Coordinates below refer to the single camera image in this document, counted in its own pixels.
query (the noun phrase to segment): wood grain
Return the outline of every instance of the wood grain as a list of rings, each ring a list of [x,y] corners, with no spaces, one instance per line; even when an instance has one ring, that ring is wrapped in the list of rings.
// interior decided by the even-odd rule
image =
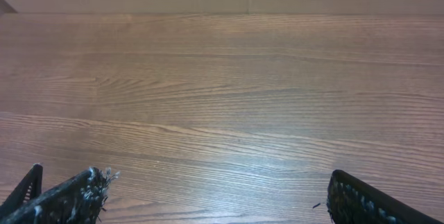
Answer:
[[[4,15],[0,182],[35,162],[45,188],[111,166],[123,176],[108,223],[326,223],[311,207],[343,169],[443,220],[443,28],[440,17]]]
[[[6,199],[15,185],[0,183],[0,200]],[[293,220],[252,216],[200,207],[172,205],[110,196],[100,214],[101,223],[294,223]]]

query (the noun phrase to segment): wooden table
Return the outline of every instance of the wooden table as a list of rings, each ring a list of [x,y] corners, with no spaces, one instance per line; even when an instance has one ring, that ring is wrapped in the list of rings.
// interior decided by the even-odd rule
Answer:
[[[444,17],[0,17],[0,194],[121,171],[104,223],[329,223],[343,169],[444,221]]]

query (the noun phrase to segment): black object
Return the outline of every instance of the black object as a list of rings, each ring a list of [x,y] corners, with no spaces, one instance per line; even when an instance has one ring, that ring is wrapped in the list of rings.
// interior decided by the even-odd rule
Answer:
[[[340,170],[330,179],[327,208],[336,224],[442,224]]]
[[[6,0],[0,0],[0,16],[4,13],[17,13],[17,11]]]
[[[35,164],[0,206],[0,224],[95,223],[118,174],[90,167],[42,192],[43,168]]]

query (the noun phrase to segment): brown wooden surface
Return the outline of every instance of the brown wooden surface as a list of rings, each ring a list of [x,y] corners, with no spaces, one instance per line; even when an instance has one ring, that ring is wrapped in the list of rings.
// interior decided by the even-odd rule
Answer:
[[[329,223],[343,169],[444,221],[442,17],[3,15],[0,62],[2,199],[111,166],[105,223]]]

